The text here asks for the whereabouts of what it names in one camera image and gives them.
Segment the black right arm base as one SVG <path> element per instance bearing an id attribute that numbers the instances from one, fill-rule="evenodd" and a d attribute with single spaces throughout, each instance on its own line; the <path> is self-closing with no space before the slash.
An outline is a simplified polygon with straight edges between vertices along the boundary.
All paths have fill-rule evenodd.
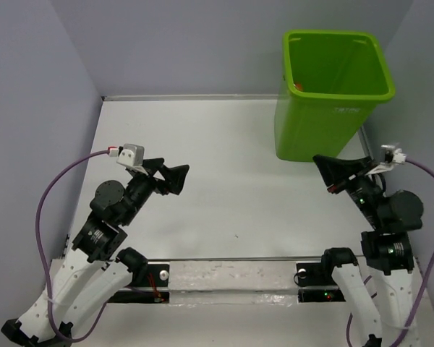
<path id="1" fill-rule="evenodd" d="M 353 262 L 343 249 L 328 249 L 320 260 L 298 262 L 293 280 L 298 287 L 300 303 L 326 303 L 345 301 L 332 277 L 335 267 Z"/>

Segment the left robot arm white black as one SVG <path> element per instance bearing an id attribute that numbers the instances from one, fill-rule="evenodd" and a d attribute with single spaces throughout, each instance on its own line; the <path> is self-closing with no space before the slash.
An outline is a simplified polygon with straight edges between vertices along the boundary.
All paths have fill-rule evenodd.
<path id="1" fill-rule="evenodd" d="M 162 158 L 127 165 L 126 185 L 101 183 L 90 202 L 90 214 L 67 250 L 54 276 L 36 302 L 18 318 L 7 320 L 1 332 L 19 346 L 70 346 L 84 338 L 78 330 L 99 318 L 107 301 L 121 288 L 142 283 L 148 261 L 135 249 L 120 249 L 128 226 L 153 194 L 178 195 L 190 167 L 169 168 Z"/>

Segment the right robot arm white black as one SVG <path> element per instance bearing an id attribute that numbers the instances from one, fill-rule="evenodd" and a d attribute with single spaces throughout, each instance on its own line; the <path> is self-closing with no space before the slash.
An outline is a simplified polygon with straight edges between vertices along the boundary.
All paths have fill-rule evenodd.
<path id="1" fill-rule="evenodd" d="M 313 158 L 328 192 L 347 192 L 372 227 L 362 232 L 361 248 L 376 297 L 370 296 L 349 248 L 325 250 L 318 274 L 341 290 L 363 346 L 421 346 L 413 321 L 414 258 L 408 233 L 422 228 L 424 208 L 414 193 L 401 190 L 388 196 L 374 181 L 374 176 L 406 161 L 399 148 L 386 146 L 384 153 L 381 163 L 369 156 L 356 160 L 325 155 Z"/>

